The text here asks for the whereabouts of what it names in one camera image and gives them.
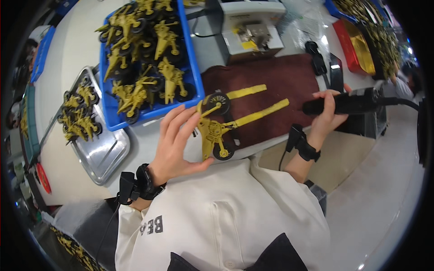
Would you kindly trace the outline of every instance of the metal tray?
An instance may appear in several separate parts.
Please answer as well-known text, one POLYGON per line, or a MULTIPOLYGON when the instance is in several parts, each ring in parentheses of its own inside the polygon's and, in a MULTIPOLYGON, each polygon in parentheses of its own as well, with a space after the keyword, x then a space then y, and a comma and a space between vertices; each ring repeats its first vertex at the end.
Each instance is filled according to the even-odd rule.
MULTIPOLYGON (((92 82, 91 86, 101 98, 101 90, 89 66, 81 70, 72 85, 71 93, 76 92, 85 75, 89 75, 92 82)), ((79 137, 75 142, 72 142, 72 148, 92 181, 102 186, 108 181, 115 168, 128 155, 130 140, 123 129, 114 132, 107 129, 100 104, 101 100, 93 106, 93 114, 95 115, 95 121, 102 124, 102 133, 95 136, 93 141, 86 142, 79 137)))

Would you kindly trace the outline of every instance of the black cable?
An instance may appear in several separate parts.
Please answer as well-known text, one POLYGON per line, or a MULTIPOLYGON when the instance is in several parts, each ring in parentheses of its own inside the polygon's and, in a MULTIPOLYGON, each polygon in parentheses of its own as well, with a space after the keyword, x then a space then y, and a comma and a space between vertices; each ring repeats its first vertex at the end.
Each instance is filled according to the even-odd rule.
POLYGON ((222 25, 221 25, 221 28, 220 28, 220 32, 219 33, 215 33, 215 34, 212 34, 212 35, 207 35, 207 36, 202 36, 202 35, 198 35, 198 34, 196 34, 196 26, 197 26, 197 22, 198 22, 198 20, 199 20, 199 17, 201 17, 201 16, 198 16, 198 17, 196 17, 196 20, 194 21, 194 24, 193 24, 193 27, 191 28, 191 31, 192 31, 192 33, 193 33, 193 35, 195 35, 196 37, 199 37, 199 38, 208 38, 208 37, 213 37, 213 36, 215 36, 215 35, 218 35, 218 34, 220 34, 221 33, 221 30, 222 30, 222 28, 223 28, 223 23, 222 23, 222 25))
POLYGON ((407 99, 401 99, 401 98, 396 98, 396 97, 387 97, 387 98, 381 98, 379 102, 381 105, 405 104, 405 105, 408 105, 409 107, 419 111, 419 106, 417 104, 413 103, 412 101, 407 100, 407 99))
POLYGON ((98 263, 98 254, 99 254, 99 251, 101 250, 102 242, 104 241, 105 236, 107 235, 107 232, 109 231, 110 223, 112 222, 112 220, 113 220, 113 218, 115 217, 115 215, 118 213, 118 211, 119 211, 119 207, 120 207, 120 206, 121 206, 121 203, 119 202, 119 203, 118 203, 118 207, 116 207, 115 212, 113 213, 112 217, 111 217, 110 220, 108 221, 107 227, 105 228, 104 235, 102 236, 101 242, 99 243, 98 249, 97 249, 97 251, 96 251, 95 261, 96 261, 96 268, 97 268, 98 270, 100 269, 100 268, 99 268, 99 263, 98 263))
POLYGON ((286 154, 286 150, 283 151, 282 158, 280 159, 279 171, 280 171, 280 168, 282 167, 282 162, 283 162, 283 158, 285 157, 285 154, 286 154))

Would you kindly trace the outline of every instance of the machine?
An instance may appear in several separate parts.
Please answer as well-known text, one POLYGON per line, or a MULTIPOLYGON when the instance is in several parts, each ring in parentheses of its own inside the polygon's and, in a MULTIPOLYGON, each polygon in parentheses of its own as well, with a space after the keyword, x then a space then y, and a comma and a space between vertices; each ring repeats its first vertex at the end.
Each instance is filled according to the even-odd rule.
POLYGON ((276 24, 286 8, 279 0, 206 0, 205 10, 226 65, 273 57, 284 48, 276 24))

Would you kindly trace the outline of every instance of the black device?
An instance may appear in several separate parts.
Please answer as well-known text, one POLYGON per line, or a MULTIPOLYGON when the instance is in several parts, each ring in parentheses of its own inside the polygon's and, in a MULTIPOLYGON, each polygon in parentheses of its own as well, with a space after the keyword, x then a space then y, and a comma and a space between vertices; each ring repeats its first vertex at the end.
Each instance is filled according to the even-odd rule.
POLYGON ((342 60, 332 53, 330 53, 330 89, 344 93, 342 60))
POLYGON ((122 172, 119 180, 119 203, 130 205, 133 200, 141 197, 146 200, 153 200, 164 190, 164 186, 155 187, 148 169, 149 164, 142 164, 136 171, 134 178, 133 172, 122 172))
POLYGON ((318 44, 313 41, 308 41, 305 43, 305 51, 306 53, 312 56, 312 68, 316 76, 322 75, 324 78, 325 86, 327 89, 330 89, 329 79, 327 78, 327 68, 324 63, 324 59, 322 55, 318 52, 318 44))
MULTIPOLYGON (((416 110, 419 106, 407 99, 396 97, 381 97, 375 88, 361 88, 350 93, 343 93, 334 96, 335 114, 364 114, 377 111, 385 105, 405 104, 416 110)), ((319 115, 324 110, 324 99, 319 98, 307 101, 302 106, 303 113, 306 115, 319 115)))
POLYGON ((286 143, 285 151, 283 152, 282 158, 279 162, 279 171, 282 166, 283 158, 286 152, 291 152, 293 148, 299 151, 299 155, 306 161, 315 160, 318 161, 321 156, 321 151, 316 151, 316 149, 307 143, 307 138, 305 132, 303 132, 303 127, 300 124, 294 123, 289 131, 288 142, 286 143))

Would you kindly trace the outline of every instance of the brown towel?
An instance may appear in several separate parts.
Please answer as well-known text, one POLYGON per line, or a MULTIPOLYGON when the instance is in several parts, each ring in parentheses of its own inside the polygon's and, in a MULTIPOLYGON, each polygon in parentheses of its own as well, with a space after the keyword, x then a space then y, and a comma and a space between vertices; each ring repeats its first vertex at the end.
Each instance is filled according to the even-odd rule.
MULTIPOLYGON (((303 102, 312 100, 312 93, 319 91, 309 54, 246 62, 232 66, 213 66, 202 74, 205 94, 216 89, 223 93, 266 84, 267 90, 231 100, 230 111, 234 119, 263 110, 288 98, 289 106, 257 121, 238 128, 241 145, 252 146, 289 132, 293 123, 309 126, 312 117, 299 111, 303 102)), ((211 117, 223 122, 223 118, 211 117)), ((230 141, 229 133, 224 140, 230 141)))

